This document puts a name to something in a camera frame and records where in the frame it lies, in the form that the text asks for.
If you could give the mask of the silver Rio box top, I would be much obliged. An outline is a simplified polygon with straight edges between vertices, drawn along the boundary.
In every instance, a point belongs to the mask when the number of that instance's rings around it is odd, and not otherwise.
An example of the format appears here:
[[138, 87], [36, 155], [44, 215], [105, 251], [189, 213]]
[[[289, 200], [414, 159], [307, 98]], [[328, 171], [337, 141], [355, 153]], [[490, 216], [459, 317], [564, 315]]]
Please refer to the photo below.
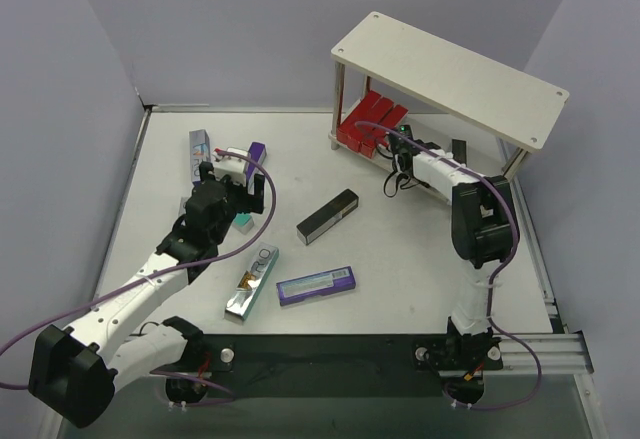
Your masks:
[[211, 162], [210, 139], [205, 129], [189, 132], [189, 162], [190, 178], [194, 186], [197, 186], [197, 166], [202, 161]]

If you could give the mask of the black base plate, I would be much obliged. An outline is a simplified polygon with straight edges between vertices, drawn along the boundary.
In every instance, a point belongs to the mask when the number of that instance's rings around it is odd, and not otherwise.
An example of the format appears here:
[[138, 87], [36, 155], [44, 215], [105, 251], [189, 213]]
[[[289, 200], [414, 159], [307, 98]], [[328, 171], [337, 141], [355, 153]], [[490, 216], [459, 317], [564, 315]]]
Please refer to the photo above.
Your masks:
[[206, 334], [166, 365], [211, 380], [210, 398], [426, 398], [445, 380], [477, 399], [499, 341], [448, 334]]

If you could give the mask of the purple toothpaste box flat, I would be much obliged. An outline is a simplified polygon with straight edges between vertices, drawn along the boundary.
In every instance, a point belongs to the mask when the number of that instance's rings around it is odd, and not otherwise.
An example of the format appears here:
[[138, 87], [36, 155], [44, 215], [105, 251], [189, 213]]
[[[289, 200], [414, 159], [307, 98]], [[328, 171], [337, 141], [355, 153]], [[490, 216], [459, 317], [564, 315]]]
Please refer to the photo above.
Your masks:
[[278, 282], [276, 289], [281, 307], [353, 290], [356, 279], [351, 266]]

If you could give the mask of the white two-tier shelf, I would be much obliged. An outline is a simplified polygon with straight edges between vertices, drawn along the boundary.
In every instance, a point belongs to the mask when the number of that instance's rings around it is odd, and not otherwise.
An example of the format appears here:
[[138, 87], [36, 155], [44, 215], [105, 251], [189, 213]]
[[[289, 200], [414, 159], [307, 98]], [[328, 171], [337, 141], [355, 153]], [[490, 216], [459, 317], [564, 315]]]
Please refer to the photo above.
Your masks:
[[369, 13], [331, 50], [332, 124], [341, 121], [345, 71], [352, 68], [442, 113], [515, 146], [503, 167], [513, 180], [544, 147], [570, 94], [462, 46], [387, 16]]

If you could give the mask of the silver rio box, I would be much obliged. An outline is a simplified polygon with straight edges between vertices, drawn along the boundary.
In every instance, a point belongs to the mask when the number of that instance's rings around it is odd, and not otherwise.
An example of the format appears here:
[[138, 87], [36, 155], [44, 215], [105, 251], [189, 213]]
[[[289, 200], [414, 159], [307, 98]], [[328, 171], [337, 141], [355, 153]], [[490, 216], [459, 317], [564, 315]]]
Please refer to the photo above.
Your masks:
[[279, 248], [261, 242], [242, 274], [233, 295], [226, 303], [224, 317], [244, 323], [268, 281], [279, 258]]
[[202, 161], [211, 162], [210, 139], [205, 129], [189, 132], [189, 162], [190, 178], [194, 186], [197, 186], [197, 166]]
[[186, 214], [186, 204], [189, 200], [189, 197], [182, 197], [179, 203], [178, 216], [182, 216]]

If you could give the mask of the purple toothpaste box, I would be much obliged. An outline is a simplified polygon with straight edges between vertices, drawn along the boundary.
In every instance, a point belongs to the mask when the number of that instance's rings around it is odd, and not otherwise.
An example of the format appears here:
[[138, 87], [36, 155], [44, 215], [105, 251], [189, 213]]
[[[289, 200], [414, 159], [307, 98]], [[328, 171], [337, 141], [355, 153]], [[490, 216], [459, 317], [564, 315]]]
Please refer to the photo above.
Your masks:
[[356, 279], [351, 266], [278, 282], [276, 289], [281, 307], [353, 290]]
[[262, 165], [267, 157], [266, 145], [261, 142], [252, 142], [249, 147], [249, 154], [252, 160]]

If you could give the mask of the silver Rio box left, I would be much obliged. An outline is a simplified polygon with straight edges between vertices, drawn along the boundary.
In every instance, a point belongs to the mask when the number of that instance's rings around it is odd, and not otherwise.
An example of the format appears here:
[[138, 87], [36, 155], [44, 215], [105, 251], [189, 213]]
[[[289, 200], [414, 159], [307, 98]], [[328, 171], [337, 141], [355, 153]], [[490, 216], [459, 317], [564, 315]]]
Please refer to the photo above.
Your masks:
[[189, 197], [182, 197], [179, 203], [178, 216], [182, 216], [186, 214], [186, 204], [189, 200]]

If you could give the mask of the aluminium frame rail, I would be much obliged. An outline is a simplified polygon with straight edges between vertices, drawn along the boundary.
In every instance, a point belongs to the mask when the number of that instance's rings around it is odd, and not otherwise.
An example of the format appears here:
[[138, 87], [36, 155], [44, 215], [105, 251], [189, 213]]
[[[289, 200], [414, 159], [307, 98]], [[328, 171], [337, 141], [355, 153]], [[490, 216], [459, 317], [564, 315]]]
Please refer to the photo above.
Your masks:
[[[363, 133], [359, 130], [359, 126], [371, 125], [371, 119], [373, 119], [374, 121], [378, 120], [372, 118], [371, 116], [363, 117], [362, 120], [359, 120], [354, 124], [354, 129], [350, 134], [348, 144], [345, 145], [339, 142], [338, 143], [341, 145], [352, 147], [353, 149], [355, 149], [355, 151], [360, 153], [360, 144], [363, 140]], [[406, 122], [405, 117], [399, 122], [397, 126], [401, 125], [409, 126], [409, 124]], [[394, 128], [387, 129], [386, 144], [384, 146], [377, 146], [375, 153], [381, 153], [383, 157], [389, 162], [391, 175], [396, 180], [398, 185], [403, 185], [405, 183], [411, 182], [416, 185], [423, 186], [430, 191], [436, 192], [435, 190], [429, 188], [429, 186], [417, 183], [411, 178], [404, 176], [393, 169], [392, 155], [388, 142], [388, 135], [393, 130]], [[432, 142], [425, 143], [431, 143], [446, 152], [451, 152], [451, 144], [447, 148], [442, 148]], [[216, 149], [211, 151], [211, 163], [216, 161], [215, 150]], [[250, 161], [247, 167], [247, 185], [251, 186], [253, 184], [253, 176], [257, 174], [260, 168], [264, 168], [264, 166], [263, 164], [260, 165], [252, 160], [250, 154], [248, 158]], [[264, 189], [264, 198], [266, 195], [271, 195], [274, 193], [275, 184], [272, 187], [266, 187]], [[265, 211], [262, 214], [264, 214], [267, 218], [272, 218], [275, 212], [274, 205], [266, 203], [264, 200], [264, 209]], [[133, 335], [135, 337], [141, 337], [149, 333], [144, 331], [143, 322], [134, 330]], [[588, 370], [586, 349], [583, 340], [579, 336], [568, 334], [517, 336], [503, 330], [496, 324], [492, 317], [492, 308], [490, 324], [493, 330], [493, 336], [499, 341], [499, 349], [501, 352], [503, 367], [499, 371], [485, 372], [482, 374], [479, 383], [483, 388], [483, 392], [477, 399], [472, 399], [464, 395], [461, 384], [454, 383], [451, 380], [445, 380], [441, 386], [440, 394], [446, 396], [455, 407], [469, 409], [472, 411], [482, 410], [484, 407], [482, 398], [485, 392], [486, 377], [490, 373], [498, 373], [504, 372], [509, 369], [514, 369], [520, 373], [530, 373], [533, 374], [536, 378], [541, 378], [547, 373], [571, 374], [585, 372]], [[210, 398], [207, 394], [207, 388], [211, 385], [212, 382], [202, 374], [168, 372], [165, 371], [163, 367], [158, 368], [146, 375], [149, 374], [163, 377], [165, 379], [165, 392], [169, 401], [182, 407], [204, 406], [212, 403], [225, 403], [238, 399], [233, 395], [225, 398]]]

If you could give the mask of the silver Rio box bottom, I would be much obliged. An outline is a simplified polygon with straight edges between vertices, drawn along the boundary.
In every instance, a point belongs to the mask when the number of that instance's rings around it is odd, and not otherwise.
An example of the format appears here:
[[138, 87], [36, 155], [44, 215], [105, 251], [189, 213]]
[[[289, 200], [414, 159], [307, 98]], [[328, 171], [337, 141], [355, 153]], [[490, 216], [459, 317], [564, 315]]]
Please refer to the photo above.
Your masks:
[[233, 295], [226, 303], [224, 317], [244, 323], [268, 281], [279, 258], [279, 248], [261, 242], [242, 274]]

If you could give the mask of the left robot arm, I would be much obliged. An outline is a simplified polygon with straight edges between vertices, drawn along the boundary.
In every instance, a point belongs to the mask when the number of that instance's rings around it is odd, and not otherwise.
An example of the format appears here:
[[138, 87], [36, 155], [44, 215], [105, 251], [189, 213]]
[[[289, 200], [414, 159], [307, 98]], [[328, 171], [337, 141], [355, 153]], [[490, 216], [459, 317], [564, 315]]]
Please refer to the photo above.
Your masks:
[[151, 332], [134, 330], [167, 299], [193, 283], [213, 262], [239, 213], [264, 213], [264, 168], [245, 182], [249, 158], [224, 151], [199, 166], [201, 180], [185, 212], [146, 263], [121, 288], [95, 300], [65, 328], [48, 323], [34, 345], [27, 389], [78, 428], [93, 423], [129, 383], [166, 365], [190, 370], [203, 357], [203, 333], [171, 317]]

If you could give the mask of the teal toothpaste box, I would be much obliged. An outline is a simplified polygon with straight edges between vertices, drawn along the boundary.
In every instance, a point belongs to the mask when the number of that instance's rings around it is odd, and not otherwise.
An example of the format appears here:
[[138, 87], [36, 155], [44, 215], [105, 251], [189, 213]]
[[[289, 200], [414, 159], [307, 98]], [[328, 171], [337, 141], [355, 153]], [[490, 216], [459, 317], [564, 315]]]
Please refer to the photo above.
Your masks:
[[232, 226], [241, 234], [247, 235], [255, 226], [254, 219], [249, 213], [239, 213], [234, 218]]

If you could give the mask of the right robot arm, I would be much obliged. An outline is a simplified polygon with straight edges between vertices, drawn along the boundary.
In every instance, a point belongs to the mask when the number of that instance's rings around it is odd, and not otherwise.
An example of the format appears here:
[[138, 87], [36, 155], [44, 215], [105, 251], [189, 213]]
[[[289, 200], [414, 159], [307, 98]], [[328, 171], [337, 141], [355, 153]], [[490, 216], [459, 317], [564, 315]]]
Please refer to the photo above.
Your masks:
[[441, 194], [451, 206], [451, 240], [465, 263], [443, 343], [446, 360], [464, 367], [499, 358], [491, 328], [492, 293], [501, 268], [513, 259], [519, 229], [507, 179], [489, 177], [454, 154], [413, 138], [401, 125], [389, 135], [394, 170]]

